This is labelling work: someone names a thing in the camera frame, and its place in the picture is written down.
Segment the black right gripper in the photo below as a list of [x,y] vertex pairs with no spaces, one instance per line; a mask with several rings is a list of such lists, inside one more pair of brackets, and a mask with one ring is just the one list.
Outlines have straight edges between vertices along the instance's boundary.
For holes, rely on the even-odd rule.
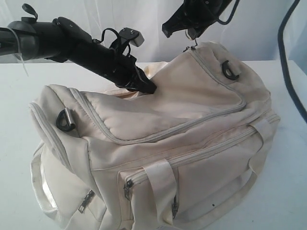
[[215,22],[227,25],[234,16],[234,7],[226,21],[220,19],[221,14],[231,3],[231,0],[185,0],[183,7],[162,24],[162,32],[169,38],[174,32],[187,29],[187,38],[199,38],[208,26]]

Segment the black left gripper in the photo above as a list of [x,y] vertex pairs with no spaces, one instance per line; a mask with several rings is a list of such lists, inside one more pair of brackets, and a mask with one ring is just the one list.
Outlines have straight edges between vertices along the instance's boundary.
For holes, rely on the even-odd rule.
[[[135,65],[135,61],[123,56],[121,39],[115,29],[106,28],[98,40],[67,18],[58,18],[57,25],[65,35],[67,44],[62,54],[67,60],[131,92],[153,94],[156,91],[156,85]],[[109,48],[102,45],[106,31],[116,35]]]

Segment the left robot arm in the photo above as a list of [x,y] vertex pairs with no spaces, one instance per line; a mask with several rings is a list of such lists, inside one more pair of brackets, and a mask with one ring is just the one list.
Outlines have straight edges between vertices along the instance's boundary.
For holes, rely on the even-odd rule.
[[141,32],[106,28],[94,39],[72,20],[58,17],[39,22],[35,9],[24,3],[29,14],[0,29],[0,54],[15,55],[21,61],[48,59],[58,63],[71,61],[130,92],[153,94],[157,86],[136,65],[131,46],[139,47]]

